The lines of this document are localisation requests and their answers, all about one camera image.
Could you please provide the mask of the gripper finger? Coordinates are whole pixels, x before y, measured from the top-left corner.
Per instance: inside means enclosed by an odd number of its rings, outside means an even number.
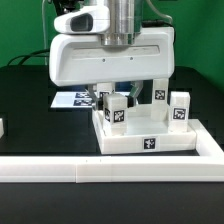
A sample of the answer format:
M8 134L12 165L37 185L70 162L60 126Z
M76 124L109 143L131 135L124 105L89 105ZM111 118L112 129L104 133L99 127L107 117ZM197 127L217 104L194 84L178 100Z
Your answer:
M131 86L132 86L132 88L129 92L129 95L127 96L127 99L128 99L127 106L128 107L134 107L137 104L137 98L143 89L143 82L142 81L133 81L131 83Z
M92 108L94 110L102 110L103 99L97 96L96 86L94 84L88 84L86 90L89 96L92 98Z

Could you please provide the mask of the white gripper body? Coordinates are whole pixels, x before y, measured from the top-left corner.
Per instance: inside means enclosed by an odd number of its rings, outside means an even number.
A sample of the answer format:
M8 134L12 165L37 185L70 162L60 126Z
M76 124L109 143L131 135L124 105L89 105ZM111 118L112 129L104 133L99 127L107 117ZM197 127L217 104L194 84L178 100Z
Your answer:
M49 75L58 86L168 78L174 72L174 29L143 28L129 46L104 46L98 35L57 35Z

